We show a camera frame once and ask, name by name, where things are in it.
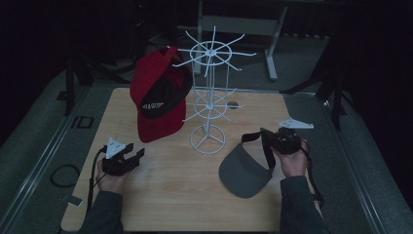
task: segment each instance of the forearm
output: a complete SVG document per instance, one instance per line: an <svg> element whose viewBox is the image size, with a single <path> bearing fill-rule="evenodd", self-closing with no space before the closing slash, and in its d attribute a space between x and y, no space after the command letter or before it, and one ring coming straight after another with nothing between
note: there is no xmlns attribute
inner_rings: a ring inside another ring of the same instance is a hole
<svg viewBox="0 0 413 234"><path fill-rule="evenodd" d="M120 194L99 191L78 233L123 233L122 200Z"/></svg>
<svg viewBox="0 0 413 234"><path fill-rule="evenodd" d="M324 224L314 204L307 179L292 176L281 181L281 234L319 234Z"/></svg>

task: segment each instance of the black cable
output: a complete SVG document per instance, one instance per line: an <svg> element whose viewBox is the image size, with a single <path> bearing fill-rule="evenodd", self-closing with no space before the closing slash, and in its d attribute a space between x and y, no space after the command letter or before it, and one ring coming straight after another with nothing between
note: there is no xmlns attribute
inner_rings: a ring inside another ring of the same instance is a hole
<svg viewBox="0 0 413 234"><path fill-rule="evenodd" d="M307 141L302 140L303 142L305 142L307 144L307 148L308 151L306 151L303 147L301 147L301 150L306 154L307 156L307 170L309 173L309 181L311 183L311 185L313 186L314 192L315 192L315 199L319 201L319 207L322 208L322 206L324 206L324 201L325 198L322 196L322 194L319 192L319 189L316 186L316 183L314 182L314 178L313 178L313 160L310 157L310 145Z"/></svg>
<svg viewBox="0 0 413 234"><path fill-rule="evenodd" d="M57 182L55 181L55 174L56 174L60 169L63 169L63 168L72 168L72 169L74 169L74 170L76 171L77 177L79 177L79 175L80 175L79 169L77 169L75 166L70 165L70 164L61 165L60 167L56 168L56 169L52 172L52 174L51 174L51 176L50 176L50 181L51 181L52 185L54 185L54 186L56 186L56 187L63 187L63 188L75 186L75 185L76 185L76 182L75 182L75 183L69 183L69 184L59 184L59 183L57 183Z"/></svg>
<svg viewBox="0 0 413 234"><path fill-rule="evenodd" d="M101 154L101 153L105 153L107 150L107 146L104 145L101 149L99 149L96 153L96 155L94 156L94 163L92 164L92 175L91 178L89 179L89 195L88 195L88 207L86 209L86 214L89 212L89 210L92 207L92 202L94 199L94 168L96 166L96 162L97 162L97 157Z"/></svg>
<svg viewBox="0 0 413 234"><path fill-rule="evenodd" d="M94 184L94 187L96 187L96 185L100 182L100 180L103 179L106 175L107 175L107 173L105 173L102 177L100 177L99 179L97 179L97 180L96 180L96 183Z"/></svg>

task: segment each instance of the visor strap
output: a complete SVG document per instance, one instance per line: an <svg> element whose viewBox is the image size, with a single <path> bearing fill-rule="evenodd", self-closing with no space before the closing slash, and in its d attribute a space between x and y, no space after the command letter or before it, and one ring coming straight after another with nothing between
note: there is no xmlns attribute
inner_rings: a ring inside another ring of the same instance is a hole
<svg viewBox="0 0 413 234"><path fill-rule="evenodd" d="M244 134L241 137L241 144L243 144L244 142L257 140L260 137L262 142L262 149L264 151L265 159L267 160L268 168L270 170L273 170L276 166L276 157L274 156L274 152L270 147L269 140L265 138L265 135L263 135L262 131L252 134Z"/></svg>

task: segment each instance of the hand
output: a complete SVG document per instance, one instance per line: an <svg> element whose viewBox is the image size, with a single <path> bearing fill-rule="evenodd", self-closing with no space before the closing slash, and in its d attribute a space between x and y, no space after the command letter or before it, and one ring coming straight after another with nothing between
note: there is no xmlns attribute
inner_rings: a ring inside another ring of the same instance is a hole
<svg viewBox="0 0 413 234"><path fill-rule="evenodd" d="M98 173L95 179L98 181L97 186L99 187L99 190L114 192L122 195L125 181L131 171L121 176L105 174L102 169L102 160L97 161L97 170Z"/></svg>
<svg viewBox="0 0 413 234"><path fill-rule="evenodd" d="M307 141L301 141L301 147L308 151ZM282 172L285 177L304 176L307 168L307 156L303 150L298 150L292 154L281 154L277 149L271 146L271 149L279 156L282 163Z"/></svg>

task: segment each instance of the table surface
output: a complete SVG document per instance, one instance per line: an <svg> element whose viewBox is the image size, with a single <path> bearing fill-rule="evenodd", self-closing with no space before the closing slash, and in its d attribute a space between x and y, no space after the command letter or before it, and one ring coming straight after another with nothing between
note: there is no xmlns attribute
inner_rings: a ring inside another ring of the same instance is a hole
<svg viewBox="0 0 413 234"><path fill-rule="evenodd" d="M215 94L224 97L222 92ZM115 89L73 192L73 196L84 200L83 205L69 204L61 227L76 231L82 225L94 155L113 137L121 143L133 143L132 153L145 147L145 156L129 176L124 190L122 222L126 231L278 231L280 180L284 178L280 162L267 186L250 199L229 192L219 178L218 168L240 142L242 134L258 132L260 127L275 132L278 122L289 118L283 97L235 91L225 101L235 101L244 107L228 108L224 114L226 118L211 121L224 132L226 143L217 153L203 154L191 146L190 135L206 124L206 119L196 116L186 121L179 132L142 143L137 135L137 111L129 89ZM194 92L191 92L187 97L187 118L195 113L194 102ZM208 142L204 146L206 149L217 147ZM245 149L268 168L261 140L246 143Z"/></svg>

